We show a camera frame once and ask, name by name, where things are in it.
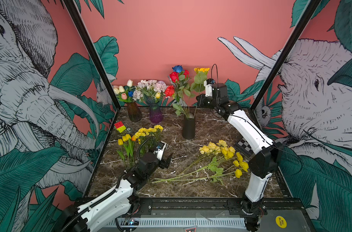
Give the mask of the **yellow sunflower stem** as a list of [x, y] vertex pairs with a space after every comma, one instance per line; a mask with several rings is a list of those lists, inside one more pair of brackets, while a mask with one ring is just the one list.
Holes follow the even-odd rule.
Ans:
[[207, 80], [207, 75], [210, 68], [195, 68], [194, 71], [196, 75], [194, 76], [194, 81], [191, 84], [191, 90], [200, 94], [205, 90], [204, 82]]

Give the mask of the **yellow carnation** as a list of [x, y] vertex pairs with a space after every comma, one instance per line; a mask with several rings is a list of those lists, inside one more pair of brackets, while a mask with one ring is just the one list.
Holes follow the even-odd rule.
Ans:
[[147, 135], [145, 132], [137, 132], [135, 133], [135, 136], [137, 137], [137, 140], [135, 142], [141, 145], [145, 141]]
[[[145, 132], [145, 133], [146, 133], [147, 136], [146, 136], [145, 141], [150, 137], [147, 128], [140, 128], [140, 129], [138, 130], [138, 132]], [[141, 154], [141, 155], [144, 155], [146, 152], [148, 152], [148, 150], [149, 150], [149, 142], [146, 142], [146, 144], [143, 145], [142, 148], [140, 149], [140, 154]]]
[[156, 128], [149, 128], [148, 129], [149, 136], [153, 136], [153, 145], [155, 146], [157, 143], [157, 135], [158, 135], [158, 130]]

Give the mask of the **yellow carnation stem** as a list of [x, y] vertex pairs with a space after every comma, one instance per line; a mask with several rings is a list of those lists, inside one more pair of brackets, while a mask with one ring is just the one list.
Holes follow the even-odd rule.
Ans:
[[152, 131], [155, 137], [155, 144], [157, 144], [161, 140], [163, 127], [161, 125], [155, 125]]

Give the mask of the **purple glass vase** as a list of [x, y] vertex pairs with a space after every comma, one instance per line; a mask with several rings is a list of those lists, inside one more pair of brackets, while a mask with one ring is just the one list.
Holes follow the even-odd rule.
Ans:
[[149, 104], [149, 119], [153, 124], [158, 124], [163, 121], [163, 114], [157, 103]]

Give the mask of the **yellow rose bunch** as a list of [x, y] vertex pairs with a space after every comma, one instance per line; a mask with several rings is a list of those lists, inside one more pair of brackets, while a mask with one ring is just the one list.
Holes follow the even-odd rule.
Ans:
[[237, 152], [236, 149], [232, 146], [229, 146], [227, 144], [226, 141], [224, 140], [219, 140], [217, 143], [213, 143], [213, 142], [210, 142], [208, 143], [207, 145], [204, 145], [202, 147], [199, 148], [199, 156], [196, 158], [195, 161], [197, 161], [198, 159], [202, 158], [204, 154], [219, 154], [220, 153], [220, 150], [222, 148], [230, 148], [232, 152]]

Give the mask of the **yellow poppy spray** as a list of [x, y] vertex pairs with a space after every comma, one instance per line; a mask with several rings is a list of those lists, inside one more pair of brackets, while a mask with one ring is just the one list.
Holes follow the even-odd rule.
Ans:
[[152, 184], [156, 183], [170, 183], [170, 182], [195, 182], [199, 180], [210, 180], [212, 182], [221, 182], [223, 183], [223, 178], [224, 177], [235, 177], [235, 178], [240, 178], [244, 170], [242, 170], [239, 167], [236, 167], [235, 165], [230, 166], [228, 168], [224, 168], [220, 166], [221, 163], [219, 162], [211, 162], [208, 165], [205, 165], [195, 171], [192, 171], [187, 174], [182, 174], [176, 177], [171, 177], [171, 178], [166, 178], [166, 179], [160, 179], [160, 178], [155, 178], [153, 181], [151, 181]]
[[186, 168], [184, 171], [182, 171], [180, 174], [176, 176], [190, 173], [205, 165], [208, 165], [211, 162], [219, 162], [221, 163], [220, 166], [224, 167], [225, 169], [235, 165], [236, 167], [239, 167], [242, 170], [244, 170], [243, 175], [249, 172], [248, 162], [244, 160], [240, 152], [232, 152], [230, 148], [222, 148], [219, 154], [213, 154], [213, 153], [204, 154], [202, 158], [195, 161], [190, 167]]

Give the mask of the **brown ribbed glass vase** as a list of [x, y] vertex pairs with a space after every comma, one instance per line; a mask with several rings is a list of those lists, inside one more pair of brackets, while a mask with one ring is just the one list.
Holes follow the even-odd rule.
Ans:
[[128, 102], [126, 105], [130, 121], [139, 122], [143, 118], [143, 115], [138, 105], [135, 102]]

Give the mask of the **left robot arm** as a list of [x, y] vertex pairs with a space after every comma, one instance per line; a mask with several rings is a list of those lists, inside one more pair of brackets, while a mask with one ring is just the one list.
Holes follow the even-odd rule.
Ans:
[[163, 157], [168, 144], [159, 141], [138, 162], [123, 173], [117, 184], [100, 196], [79, 206], [67, 207], [56, 221], [53, 232], [97, 232], [111, 220], [140, 209], [140, 190], [158, 169], [168, 168], [172, 155]]

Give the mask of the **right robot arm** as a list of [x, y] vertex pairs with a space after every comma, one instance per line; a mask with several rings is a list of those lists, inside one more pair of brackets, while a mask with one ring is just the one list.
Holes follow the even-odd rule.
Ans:
[[266, 136], [237, 102], [229, 100], [225, 84], [208, 79], [204, 87], [205, 94], [197, 96], [199, 106], [216, 110], [240, 133], [254, 154], [248, 162], [251, 176], [242, 199], [242, 210], [247, 215], [261, 214], [265, 188], [280, 164], [284, 147]]

